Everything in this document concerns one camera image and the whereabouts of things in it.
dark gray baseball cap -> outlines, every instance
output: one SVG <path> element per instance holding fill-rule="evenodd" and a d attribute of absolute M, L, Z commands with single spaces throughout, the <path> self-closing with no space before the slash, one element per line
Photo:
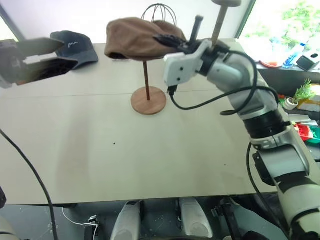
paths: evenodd
<path fill-rule="evenodd" d="M 58 57 L 77 60 L 78 64 L 73 69 L 99 61 L 94 46 L 86 35 L 73 31 L 55 31 L 50 34 L 50 38 L 64 42 L 64 46 L 55 53 Z"/>

potted plant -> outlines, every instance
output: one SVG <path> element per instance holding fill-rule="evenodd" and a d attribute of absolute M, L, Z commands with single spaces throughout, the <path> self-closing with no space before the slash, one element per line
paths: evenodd
<path fill-rule="evenodd" d="M 311 90 L 311 80 L 307 78 L 304 80 L 304 84 L 299 87 L 293 97 L 287 97 L 283 103 L 283 107 L 287 110 L 293 110 L 300 100 L 309 99 L 315 96 L 315 93 Z"/>

wooden pole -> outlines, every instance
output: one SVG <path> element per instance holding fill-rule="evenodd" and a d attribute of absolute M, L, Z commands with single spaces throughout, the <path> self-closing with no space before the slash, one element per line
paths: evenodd
<path fill-rule="evenodd" d="M 146 62 L 146 61 L 143 61 L 143 71 L 144 71 L 144 81 L 145 81 L 146 99 L 147 99 L 148 101 L 150 101 L 148 67 L 147 67 L 147 62 Z"/>
<path fill-rule="evenodd" d="M 215 23 L 214 31 L 212 33 L 212 46 L 214 47 L 217 44 L 217 40 L 220 34 L 220 30 L 222 28 L 222 24 L 224 23 L 226 14 L 227 14 L 228 6 L 221 6 L 218 18 Z"/>

cable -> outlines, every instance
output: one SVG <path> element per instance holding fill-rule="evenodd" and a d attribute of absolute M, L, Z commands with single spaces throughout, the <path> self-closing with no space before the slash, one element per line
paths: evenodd
<path fill-rule="evenodd" d="M 245 54 L 244 52 L 241 52 L 241 51 L 229 51 L 229 53 L 242 56 L 250 61 L 250 63 L 252 64 L 252 67 L 253 67 L 253 83 L 252 83 L 251 91 L 250 91 L 248 97 L 246 98 L 246 100 L 243 102 L 243 104 L 235 110 L 227 110 L 227 111 L 221 112 L 220 114 L 223 116 L 230 116 L 233 114 L 237 114 L 242 109 L 244 109 L 247 106 L 247 104 L 251 101 L 251 99 L 253 98 L 255 91 L 257 90 L 257 84 L 258 84 L 258 69 L 257 69 L 255 61 L 251 57 L 249 57 L 247 54 Z"/>
<path fill-rule="evenodd" d="M 55 218 L 55 212 L 54 212 L 54 206 L 52 204 L 50 195 L 48 193 L 48 190 L 46 189 L 45 184 L 42 182 L 37 170 L 32 165 L 32 163 L 29 161 L 29 159 L 26 157 L 26 155 L 21 151 L 21 149 L 2 131 L 0 128 L 0 134 L 18 151 L 18 153 L 21 155 L 21 157 L 25 160 L 25 162 L 28 164 L 28 166 L 31 168 L 33 174 L 35 175 L 36 179 L 38 180 L 39 184 L 42 187 L 42 190 L 44 191 L 45 197 L 48 201 L 49 209 L 50 209 L 50 217 L 51 217 L 51 224 L 52 224 L 52 232 L 53 232 L 53 239 L 58 240 L 58 233 L 57 233 L 57 226 L 56 226 L 56 218 Z"/>
<path fill-rule="evenodd" d="M 173 94 L 169 92 L 169 95 L 170 95 L 170 98 L 171 98 L 173 104 L 174 104 L 177 108 L 179 108 L 179 109 L 181 109 L 181 110 L 192 110 L 192 109 L 197 109 L 197 108 L 203 107 L 204 105 L 213 103 L 214 101 L 217 101 L 217 100 L 222 99 L 222 98 L 224 98 L 224 97 L 227 97 L 227 96 L 229 96 L 229 95 L 236 94 L 236 93 L 239 93 L 239 92 L 242 92 L 242 91 L 247 91 L 247 90 L 250 90 L 250 89 L 252 89 L 251 86 L 246 86 L 246 87 L 238 88 L 238 89 L 235 89 L 235 90 L 226 92 L 226 93 L 224 93 L 224 94 L 221 94 L 221 95 L 219 95 L 219 96 L 216 96 L 216 97 L 214 97 L 214 98 L 212 98 L 212 99 L 210 99 L 210 100 L 208 100 L 208 101 L 205 101 L 205 102 L 203 102 L 203 103 L 201 103 L 201 104 L 198 104 L 198 105 L 195 105 L 195 106 L 190 106 L 190 107 L 182 107 L 182 106 L 178 105 L 177 102 L 176 102 L 176 100 L 174 99 Z M 256 89 L 261 89 L 261 90 L 270 91 L 270 92 L 273 94 L 273 96 L 274 96 L 274 98 L 275 98 L 275 100 L 276 100 L 276 103 L 279 104 L 278 94 L 277 94 L 277 92 L 276 92 L 274 89 L 272 89 L 271 87 L 257 86 Z"/>
<path fill-rule="evenodd" d="M 232 95 L 232 94 L 236 94 L 236 93 L 239 93 L 239 92 L 242 92 L 242 91 L 250 90 L 250 93 L 249 93 L 248 97 L 246 98 L 246 100 L 243 102 L 243 104 L 240 107 L 238 107 L 237 109 L 234 109 L 234 110 L 226 110 L 226 111 L 220 112 L 220 115 L 222 115 L 222 116 L 230 116 L 230 115 L 239 113 L 242 109 L 244 109 L 247 106 L 247 104 L 251 101 L 251 99 L 253 98 L 253 96 L 255 94 L 255 91 L 257 89 L 267 90 L 267 91 L 272 92 L 277 104 L 279 104 L 278 94 L 274 89 L 272 89 L 270 87 L 265 87 L 265 86 L 257 86 L 257 84 L 258 84 L 258 70 L 257 70 L 257 66 L 256 66 L 255 61 L 251 57 L 249 57 L 247 54 L 245 54 L 244 52 L 241 52 L 241 51 L 229 51 L 229 53 L 242 56 L 242 57 L 244 57 L 244 58 L 246 58 L 246 59 L 248 59 L 250 61 L 250 63 L 252 64 L 252 67 L 253 67 L 253 83 L 252 83 L 252 86 L 242 87 L 242 88 L 239 88 L 239 89 L 235 89 L 235 90 L 226 92 L 226 93 L 221 94 L 221 95 L 219 95 L 217 97 L 214 97 L 211 100 L 208 100 L 208 101 L 203 102 L 203 103 L 201 103 L 199 105 L 195 105 L 195 106 L 191 106 L 191 107 L 181 107 L 181 106 L 179 106 L 177 104 L 177 102 L 175 101 L 175 99 L 174 99 L 174 93 L 177 90 L 177 88 L 176 87 L 172 87 L 173 90 L 170 91 L 171 87 L 169 87 L 168 88 L 169 95 L 170 95 L 170 98 L 171 98 L 173 104 L 177 108 L 179 108 L 181 110 L 192 110 L 192 109 L 200 108 L 200 107 L 202 107 L 204 105 L 212 103 L 212 102 L 214 102 L 216 100 L 219 100 L 221 98 L 224 98 L 226 96 L 229 96 L 229 95 Z"/>
<path fill-rule="evenodd" d="M 95 240 L 95 236 L 96 236 L 97 229 L 98 229 L 98 224 L 95 226 L 92 240 Z"/>
<path fill-rule="evenodd" d="M 62 214 L 63 216 L 71 223 L 75 224 L 75 225 L 79 225 L 79 226 L 94 226 L 95 229 L 94 229 L 94 232 L 93 232 L 93 238 L 92 240 L 95 240 L 95 236 L 96 236 L 96 232 L 97 232 L 97 229 L 98 229 L 98 226 L 99 224 L 93 224 L 93 223 L 89 223 L 89 222 L 85 222 L 85 223 L 78 223 L 78 222 L 75 222 L 75 221 L 72 221 L 70 218 L 68 218 L 65 214 L 65 211 L 64 211 L 64 208 L 62 207 Z"/>
<path fill-rule="evenodd" d="M 17 237 L 16 235 L 14 235 L 13 233 L 11 232 L 7 232 L 7 231 L 0 231 L 0 235 L 11 235 L 11 236 L 15 236 Z"/>
<path fill-rule="evenodd" d="M 265 209 L 267 210 L 267 212 L 269 213 L 269 216 L 273 219 L 273 221 L 276 223 L 276 225 L 282 230 L 283 234 L 285 235 L 285 237 L 287 239 L 290 239 L 289 234 L 287 233 L 287 231 L 285 230 L 285 228 L 282 226 L 282 224 L 280 223 L 279 219 L 277 218 L 277 216 L 275 215 L 274 211 L 272 211 L 272 209 L 270 208 L 270 206 L 268 205 L 268 203 L 266 202 L 266 200 L 264 199 L 264 197 L 262 196 L 261 192 L 259 191 L 254 178 L 252 177 L 252 173 L 251 173 L 251 169 L 250 169 L 250 149 L 251 149 L 251 142 L 248 145 L 248 148 L 246 150 L 246 169 L 249 175 L 249 179 L 250 182 L 257 194 L 257 196 L 259 197 L 259 199 L 261 200 L 262 204 L 264 205 Z"/>
<path fill-rule="evenodd" d="M 71 222 L 71 223 L 73 223 L 73 224 L 75 224 L 75 225 L 79 225 L 79 226 L 85 226 L 85 225 L 97 226 L 97 225 L 98 225 L 98 224 L 93 224 L 93 223 L 89 223 L 89 222 L 77 223 L 77 222 L 75 222 L 75 221 L 72 221 L 70 218 L 68 218 L 68 217 L 66 216 L 65 211 L 64 211 L 64 208 L 62 208 L 62 214 L 63 214 L 63 216 L 64 216 L 67 220 L 69 220 L 69 222 Z"/>

gray robot arm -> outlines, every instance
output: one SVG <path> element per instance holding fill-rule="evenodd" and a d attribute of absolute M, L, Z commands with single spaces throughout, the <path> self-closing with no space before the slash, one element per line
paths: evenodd
<path fill-rule="evenodd" d="M 176 44 L 170 42 L 172 39 L 168 43 L 166 38 L 169 37 L 155 36 L 158 42 L 167 46 Z M 171 99 L 174 101 L 177 86 L 188 82 L 196 74 L 207 77 L 224 93 L 235 91 L 228 98 L 235 109 L 242 107 L 237 114 L 243 120 L 249 140 L 257 151 L 253 155 L 257 170 L 265 183 L 276 186 L 291 238 L 306 239 L 308 236 L 308 239 L 320 239 L 320 186 L 309 178 L 309 161 L 313 159 L 281 107 L 278 107 L 276 97 L 263 89 L 268 85 L 255 72 L 254 63 L 243 53 L 234 53 L 225 45 L 212 48 L 211 41 L 207 39 L 198 43 L 194 40 L 177 43 L 175 47 L 180 52 L 164 58 L 164 81 L 169 87 Z M 254 81 L 257 88 L 243 107 L 255 85 Z"/>
<path fill-rule="evenodd" d="M 0 240 L 19 240 L 13 228 L 2 216 L 0 216 Z"/>

